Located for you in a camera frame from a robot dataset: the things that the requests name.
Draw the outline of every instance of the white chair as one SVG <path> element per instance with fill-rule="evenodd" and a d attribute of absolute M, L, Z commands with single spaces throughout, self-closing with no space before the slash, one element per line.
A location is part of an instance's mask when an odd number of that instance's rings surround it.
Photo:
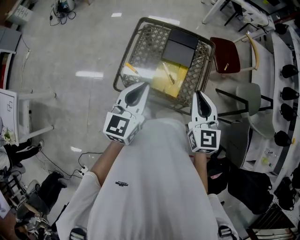
<path fill-rule="evenodd" d="M 216 89 L 216 92 L 235 99 L 237 101 L 238 108 L 236 111 L 220 113 L 218 114 L 218 117 L 241 114 L 243 118 L 247 119 L 254 131 L 267 139 L 274 137 L 275 130 L 272 123 L 273 111 L 259 114 L 261 111 L 273 109 L 273 100 L 261 95 L 261 90 L 257 84 L 240 84 L 236 88 L 235 95 L 220 89 Z M 270 106 L 260 107 L 261 99 L 270 102 Z"/>

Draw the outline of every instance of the white desk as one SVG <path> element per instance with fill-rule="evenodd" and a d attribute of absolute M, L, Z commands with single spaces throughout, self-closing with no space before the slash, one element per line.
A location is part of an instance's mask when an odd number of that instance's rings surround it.
<path fill-rule="evenodd" d="M 226 0 L 218 0 L 213 5 L 213 7 L 210 9 L 210 11 L 208 12 L 208 14 L 203 18 L 202 23 L 203 24 L 207 24 L 208 21 L 213 18 L 214 14 L 221 8 L 221 6 L 223 5 L 223 3 L 225 1 Z M 233 0 L 233 1 L 236 2 L 237 4 L 241 5 L 241 6 L 243 6 L 243 4 L 244 4 L 244 0 Z M 260 14 L 262 16 L 262 19 L 264 19 L 264 18 L 267 17 L 266 14 L 263 14 L 263 13 L 257 12 L 257 14 Z M 262 25 L 265 26 L 264 28 L 267 31 L 274 30 L 275 29 L 275 25 L 274 25 L 274 22 L 273 22 L 271 16 L 268 16 L 267 18 L 268 18 L 268 20 L 266 21 L 266 24 L 262 24 Z M 263 29 L 259 29 L 259 30 L 255 31 L 255 32 L 250 33 L 250 37 L 252 39 L 255 39 L 255 38 L 261 37 L 261 36 L 263 36 L 265 34 L 266 33 L 264 32 Z"/>
<path fill-rule="evenodd" d="M 272 123 L 275 132 L 280 130 L 287 133 L 290 122 L 285 120 L 280 114 L 280 107 L 283 103 L 287 103 L 292 106 L 292 101 L 283 101 L 280 92 L 284 87 L 293 88 L 293 82 L 290 78 L 285 79 L 281 76 L 281 69 L 284 65 L 293 64 L 293 56 L 291 50 L 281 40 L 277 33 L 272 32 L 272 42 L 274 48 L 274 55 L 266 50 L 260 43 L 256 42 L 256 46 L 260 55 L 260 66 L 257 71 L 252 71 L 252 82 L 256 83 L 261 88 L 262 95 L 273 99 L 273 117 Z M 261 107 L 266 106 L 266 102 L 262 101 Z M 259 112 L 255 115 L 259 121 L 260 117 L 263 117 L 265 112 Z M 267 157 L 265 151 L 269 149 L 274 152 L 278 157 L 270 160 L 270 165 L 264 165 L 262 158 Z M 274 170 L 279 156 L 283 147 L 277 146 L 274 139 L 265 139 L 258 133 L 254 132 L 249 146 L 248 153 L 246 155 L 246 162 L 254 162 L 255 164 L 252 171 L 260 173 L 270 173 Z M 271 175 L 271 180 L 275 182 L 275 178 Z"/>
<path fill-rule="evenodd" d="M 291 38 L 289 42 L 292 42 L 295 50 L 297 68 L 300 69 L 300 38 L 292 27 L 288 28 L 288 33 L 290 34 Z M 282 103 L 285 102 L 289 105 L 292 105 L 293 102 L 283 101 L 280 97 L 280 91 L 285 86 L 293 88 L 294 84 L 291 82 L 290 78 L 284 79 L 280 75 L 280 70 L 286 64 L 293 64 L 292 51 L 275 32 L 272 33 L 272 41 L 274 47 L 274 57 L 263 46 L 257 43 L 261 62 L 258 71 L 252 72 L 252 82 L 260 85 L 262 94 L 270 98 L 273 95 L 273 125 L 275 131 L 277 132 L 279 130 L 283 130 L 287 133 L 290 122 L 283 119 L 282 116 L 279 116 L 278 111 Z M 270 71 L 272 70 L 272 63 L 274 63 L 274 74 L 272 74 L 272 71 Z M 298 78 L 298 86 L 300 86 L 300 73 L 298 73 L 296 78 Z M 246 164 L 244 168 L 256 172 L 267 173 L 273 185 L 271 191 L 272 193 L 277 189 L 284 177 L 289 177 L 290 179 L 293 178 L 291 174 L 300 163 L 300 108 L 298 108 L 297 115 L 298 117 L 296 119 L 295 129 L 292 135 L 293 144 L 291 144 L 289 147 L 285 161 L 278 176 L 270 175 L 270 172 L 274 170 L 276 163 L 274 163 L 273 167 L 264 166 L 262 165 L 261 159 L 264 156 L 264 151 L 266 148 L 273 150 L 278 156 L 281 154 L 283 148 L 275 145 L 273 140 L 266 140 L 257 133 L 253 132 L 253 137 L 245 161 L 256 160 L 256 162 L 254 166 L 251 167 L 249 164 Z M 273 202 L 279 206 L 276 196 L 274 196 Z M 298 222 L 300 221 L 300 200 L 295 203 L 292 211 L 282 210 L 282 212 L 297 227 Z"/>
<path fill-rule="evenodd" d="M 0 117 L 2 118 L 3 127 L 8 128 L 8 130 L 15 133 L 16 145 L 26 141 L 29 138 L 37 136 L 39 134 L 48 132 L 54 129 L 53 126 L 48 126 L 38 131 L 29 133 L 29 112 L 26 110 L 23 112 L 23 121 L 27 131 L 23 136 L 20 136 L 19 131 L 19 111 L 21 111 L 22 106 L 29 106 L 29 100 L 34 98 L 55 98 L 55 93 L 34 93 L 34 94 L 18 94 L 16 92 L 0 89 Z"/>

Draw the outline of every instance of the tiled floor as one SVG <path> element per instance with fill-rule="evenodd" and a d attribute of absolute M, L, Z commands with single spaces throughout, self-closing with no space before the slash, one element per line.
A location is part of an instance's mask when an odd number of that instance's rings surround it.
<path fill-rule="evenodd" d="M 83 152 L 102 152 L 109 141 L 102 133 L 106 113 L 111 110 L 118 93 L 113 80 L 129 38 L 138 20 L 144 16 L 159 16 L 180 21 L 180 26 L 205 38 L 239 38 L 245 32 L 237 30 L 243 25 L 233 19 L 224 23 L 233 10 L 226 7 L 218 12 L 213 21 L 202 24 L 211 8 L 206 0 L 95 0 L 90 6 L 78 2 L 76 18 L 65 25 L 50 26 L 51 2 L 39 0 L 33 8 L 34 16 L 22 29 L 23 38 L 31 49 L 21 82 L 21 69 L 27 49 L 20 41 L 14 58 L 9 88 L 18 91 L 56 92 L 56 99 L 33 102 L 32 126 L 54 125 L 54 130 L 41 135 L 45 141 L 43 152 L 64 171 L 71 174 L 80 169 L 77 162 Z M 122 13 L 121 17 L 111 17 Z M 249 43 L 238 43 L 241 66 L 251 64 Z M 250 73 L 235 74 L 222 78 L 210 77 L 205 93 L 211 97 L 219 112 L 234 109 L 235 104 L 219 97 L 215 88 L 234 91 L 239 82 L 248 82 Z M 44 169 L 54 169 L 41 154 L 24 161 L 27 172 L 23 181 L 42 181 Z M 97 155 L 85 155 L 81 162 L 91 167 Z M 63 205 L 68 203 L 79 184 L 79 179 L 69 181 L 61 192 L 49 219 L 53 221 Z"/>

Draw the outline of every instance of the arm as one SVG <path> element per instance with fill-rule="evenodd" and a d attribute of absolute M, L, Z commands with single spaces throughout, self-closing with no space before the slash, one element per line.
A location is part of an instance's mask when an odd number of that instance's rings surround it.
<path fill-rule="evenodd" d="M 194 157 L 194 166 L 199 174 L 199 177 L 203 183 L 206 193 L 208 193 L 206 164 L 206 155 L 204 153 L 196 153 Z"/>
<path fill-rule="evenodd" d="M 123 146 L 121 143 L 112 141 L 90 170 L 95 173 L 101 186 Z"/>

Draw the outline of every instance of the cable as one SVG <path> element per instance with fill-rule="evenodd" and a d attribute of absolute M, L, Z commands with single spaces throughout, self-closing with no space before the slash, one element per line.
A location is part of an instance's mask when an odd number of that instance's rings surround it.
<path fill-rule="evenodd" d="M 49 157 L 47 157 L 46 156 L 46 154 L 45 153 L 43 153 L 42 151 L 41 151 L 41 153 L 52 163 L 52 164 L 54 164 L 58 169 L 60 169 L 63 173 L 65 173 L 67 176 L 69 176 L 69 177 L 72 177 L 72 176 L 74 176 L 74 173 L 75 173 L 75 171 L 77 170 L 77 171 L 79 171 L 78 169 L 75 169 L 74 170 L 74 172 L 70 175 L 70 174 L 68 174 L 68 173 L 66 173 L 64 170 L 62 170 L 60 167 L 58 167 L 53 161 L 51 161 L 50 159 L 49 159 Z"/>
<path fill-rule="evenodd" d="M 50 17 L 49 17 L 49 19 L 50 19 L 50 26 L 56 26 L 56 25 L 58 25 L 58 24 L 61 24 L 61 25 L 64 25 L 64 24 L 66 24 L 66 22 L 67 22 L 67 20 L 68 19 L 70 19 L 70 20 L 73 20 L 75 17 L 76 17 L 76 12 L 74 12 L 74 11 L 69 11 L 69 12 L 66 12 L 66 13 L 62 13 L 62 12 L 60 12 L 60 14 L 61 14 L 61 16 L 57 16 L 56 14 L 55 14 L 55 11 L 54 11 L 54 7 L 53 7 L 54 5 L 52 4 L 51 5 L 51 7 L 52 7 L 52 9 L 51 9 L 51 11 L 50 11 Z M 51 13 L 53 12 L 53 14 L 56 16 L 56 18 L 57 18 L 57 23 L 56 24 L 51 24 L 51 20 L 53 19 L 53 16 L 51 15 Z"/>
<path fill-rule="evenodd" d="M 64 180 L 71 180 L 71 179 L 73 179 L 73 177 L 77 177 L 77 178 L 82 179 L 81 177 L 74 175 L 76 171 L 78 171 L 80 173 L 80 171 L 78 169 L 75 169 L 74 172 L 70 175 L 69 178 L 63 178 L 63 179 Z M 60 171 L 57 171 L 57 170 L 55 170 L 55 171 L 48 170 L 48 172 L 49 172 L 49 174 L 51 174 L 51 173 L 60 173 L 60 174 L 62 174 Z"/>
<path fill-rule="evenodd" d="M 30 48 L 29 48 L 29 47 L 27 46 L 27 44 L 25 43 L 25 41 L 24 41 L 24 38 L 23 38 L 22 34 L 21 34 L 21 39 L 22 39 L 22 41 L 24 42 L 25 46 L 27 47 L 28 51 L 30 51 Z"/>
<path fill-rule="evenodd" d="M 257 25 L 259 28 L 261 28 L 261 29 L 264 31 L 265 34 L 268 34 L 268 33 L 269 33 L 269 31 L 265 29 L 265 27 L 268 27 L 268 25 L 269 25 L 269 23 L 270 23 L 270 20 L 269 20 L 268 17 L 267 17 L 267 19 L 268 19 L 268 24 L 267 24 L 267 25 L 265 25 L 265 26 Z"/>
<path fill-rule="evenodd" d="M 23 43 L 25 44 L 25 46 L 26 46 L 27 49 L 28 49 L 28 52 L 27 52 L 27 54 L 26 54 L 26 56 L 25 56 L 25 60 L 23 61 L 22 68 L 21 68 L 21 89 L 22 89 L 22 85 L 23 85 L 23 72 L 24 72 L 24 69 L 25 69 L 25 65 L 26 65 L 27 59 L 28 59 L 29 54 L 30 54 L 30 52 L 31 52 L 31 49 L 30 49 L 30 48 L 27 46 L 27 44 L 25 43 L 24 38 L 23 38 L 22 35 L 21 35 L 21 39 L 22 39 Z"/>
<path fill-rule="evenodd" d="M 102 152 L 85 152 L 85 153 L 82 153 L 80 155 L 80 157 L 78 158 L 78 163 L 79 163 L 80 167 L 82 167 L 82 168 L 84 168 L 84 167 L 81 165 L 81 163 L 79 162 L 79 160 L 80 160 L 81 156 L 85 155 L 85 154 L 102 154 Z"/>

